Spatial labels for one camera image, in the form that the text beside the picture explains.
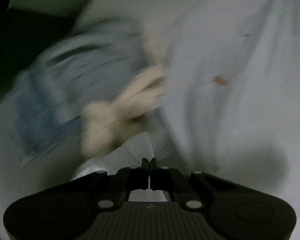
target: white cloth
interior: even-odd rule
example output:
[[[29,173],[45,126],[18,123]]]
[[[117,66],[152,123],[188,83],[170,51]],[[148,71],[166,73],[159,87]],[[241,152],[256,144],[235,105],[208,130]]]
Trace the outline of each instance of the white cloth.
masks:
[[[159,35],[173,26],[163,108],[188,171],[288,201],[298,217],[291,240],[300,240],[300,0],[166,0],[162,10],[138,1],[92,0],[79,25],[135,12]]]
[[[154,158],[152,146],[146,132],[132,137],[103,158],[87,160],[74,173],[73,179],[100,170],[107,171],[109,175],[113,175],[121,168],[140,166],[142,158],[146,158],[149,161]]]

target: blue cloth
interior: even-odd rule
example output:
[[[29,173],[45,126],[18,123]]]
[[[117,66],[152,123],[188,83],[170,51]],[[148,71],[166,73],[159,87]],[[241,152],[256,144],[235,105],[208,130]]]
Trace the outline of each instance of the blue cloth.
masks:
[[[24,162],[48,153],[69,133],[79,135],[82,109],[115,98],[146,66],[139,34],[127,21],[97,24],[52,46],[18,75],[12,134]]]

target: plush bunny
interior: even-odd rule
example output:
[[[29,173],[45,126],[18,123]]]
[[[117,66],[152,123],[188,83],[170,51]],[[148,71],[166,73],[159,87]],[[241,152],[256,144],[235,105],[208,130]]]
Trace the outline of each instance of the plush bunny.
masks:
[[[134,77],[113,102],[95,101],[83,111],[81,152],[101,158],[128,139],[145,131],[146,113],[156,109],[163,96],[164,75],[159,43],[144,31],[144,51],[152,65]]]

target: orange stain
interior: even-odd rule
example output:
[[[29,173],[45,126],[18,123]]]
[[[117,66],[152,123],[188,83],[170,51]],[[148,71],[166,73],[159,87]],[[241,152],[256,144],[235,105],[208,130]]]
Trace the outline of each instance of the orange stain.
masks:
[[[227,86],[229,83],[222,77],[215,77],[214,82],[219,86]]]

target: stuffed toy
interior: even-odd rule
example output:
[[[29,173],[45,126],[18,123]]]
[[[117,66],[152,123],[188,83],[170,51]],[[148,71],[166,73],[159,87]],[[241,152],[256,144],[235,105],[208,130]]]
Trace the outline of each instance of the stuffed toy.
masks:
[[[85,107],[81,138],[85,158],[104,157],[145,131],[146,114],[160,106],[164,75],[159,43],[145,38],[144,51],[152,65],[135,76],[114,101],[94,101]]]

